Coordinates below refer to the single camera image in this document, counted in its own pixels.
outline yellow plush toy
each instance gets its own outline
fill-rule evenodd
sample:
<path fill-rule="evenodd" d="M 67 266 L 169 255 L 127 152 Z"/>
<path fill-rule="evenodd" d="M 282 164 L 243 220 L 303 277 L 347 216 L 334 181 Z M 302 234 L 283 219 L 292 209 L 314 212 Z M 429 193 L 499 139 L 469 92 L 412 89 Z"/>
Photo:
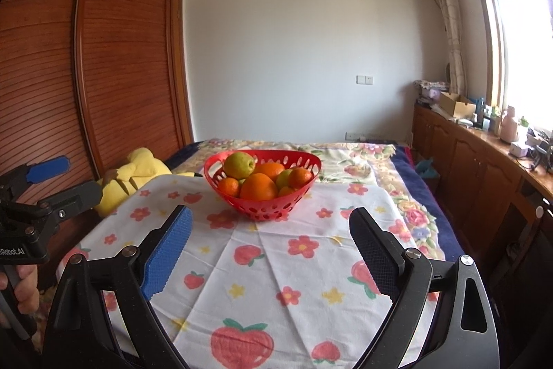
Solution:
<path fill-rule="evenodd" d="M 142 188 L 152 178 L 171 174 L 165 164 L 149 149 L 139 148 L 126 158 L 129 163 L 105 173 L 98 183 L 102 185 L 102 201 L 94 207 L 101 217 L 108 216 L 126 198 Z"/>

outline metal screw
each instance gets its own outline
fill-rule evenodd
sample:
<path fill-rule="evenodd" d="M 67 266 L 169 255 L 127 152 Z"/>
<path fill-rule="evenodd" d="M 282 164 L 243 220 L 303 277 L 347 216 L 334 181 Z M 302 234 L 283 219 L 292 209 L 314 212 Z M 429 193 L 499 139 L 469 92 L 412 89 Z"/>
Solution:
<path fill-rule="evenodd" d="M 421 253 L 418 249 L 415 249 L 413 247 L 410 247 L 409 249 L 405 250 L 405 255 L 407 255 L 409 258 L 416 260 L 420 258 Z"/>
<path fill-rule="evenodd" d="M 465 266 L 472 266 L 474 264 L 474 260 L 469 255 L 461 255 L 461 263 L 463 263 Z"/>
<path fill-rule="evenodd" d="M 71 264 L 79 264 L 82 261 L 82 255 L 80 253 L 76 253 L 75 255 L 72 255 L 69 259 L 69 263 Z"/>
<path fill-rule="evenodd" d="M 138 249 L 136 246 L 126 246 L 126 247 L 123 247 L 123 250 L 121 250 L 121 253 L 123 254 L 124 257 L 132 257 L 133 255 L 135 255 L 137 250 Z"/>

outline orange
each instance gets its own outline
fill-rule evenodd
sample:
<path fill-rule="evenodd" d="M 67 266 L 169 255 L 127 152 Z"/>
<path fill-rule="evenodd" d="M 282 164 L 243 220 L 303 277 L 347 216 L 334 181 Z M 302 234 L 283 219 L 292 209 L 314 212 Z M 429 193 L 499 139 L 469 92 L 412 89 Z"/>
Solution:
<path fill-rule="evenodd" d="M 240 193 L 240 183 L 235 178 L 227 177 L 219 182 L 217 189 L 228 196 L 238 197 Z"/>
<path fill-rule="evenodd" d="M 253 170 L 253 174 L 265 174 L 273 182 L 277 181 L 278 174 L 284 171 L 284 166 L 280 163 L 261 163 Z"/>
<path fill-rule="evenodd" d="M 308 171 L 303 167 L 296 167 L 288 176 L 288 186 L 291 186 L 292 188 L 296 188 L 298 190 L 307 185 L 312 178 L 313 174 L 311 173 L 311 171 Z"/>
<path fill-rule="evenodd" d="M 278 197 L 287 196 L 288 194 L 292 194 L 294 191 L 295 189 L 290 188 L 289 186 L 283 186 L 278 192 Z"/>
<path fill-rule="evenodd" d="M 272 200 L 277 194 L 275 182 L 265 174 L 251 174 L 244 180 L 240 190 L 240 199 L 246 200 Z"/>

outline curtain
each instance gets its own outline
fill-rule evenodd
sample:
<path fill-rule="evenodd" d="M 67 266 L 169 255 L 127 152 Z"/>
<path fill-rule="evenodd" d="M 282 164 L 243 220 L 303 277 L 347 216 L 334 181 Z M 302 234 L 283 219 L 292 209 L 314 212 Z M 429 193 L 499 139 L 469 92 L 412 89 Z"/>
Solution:
<path fill-rule="evenodd" d="M 459 0 L 438 0 L 446 24 L 451 85 L 450 93 L 467 95 L 467 78 L 461 57 L 461 13 Z"/>

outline wardrobe door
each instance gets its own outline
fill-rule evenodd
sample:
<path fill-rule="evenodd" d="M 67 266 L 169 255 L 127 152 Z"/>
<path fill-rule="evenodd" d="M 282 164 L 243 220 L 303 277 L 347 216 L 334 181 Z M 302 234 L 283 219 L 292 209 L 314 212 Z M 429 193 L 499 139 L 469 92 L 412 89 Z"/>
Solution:
<path fill-rule="evenodd" d="M 33 186 L 34 203 L 93 178 L 74 93 L 75 0 L 0 2 L 0 174 L 59 155 L 68 174 Z"/>
<path fill-rule="evenodd" d="M 170 0 L 78 0 L 77 79 L 100 174 L 137 147 L 164 160 L 182 143 L 169 19 Z"/>

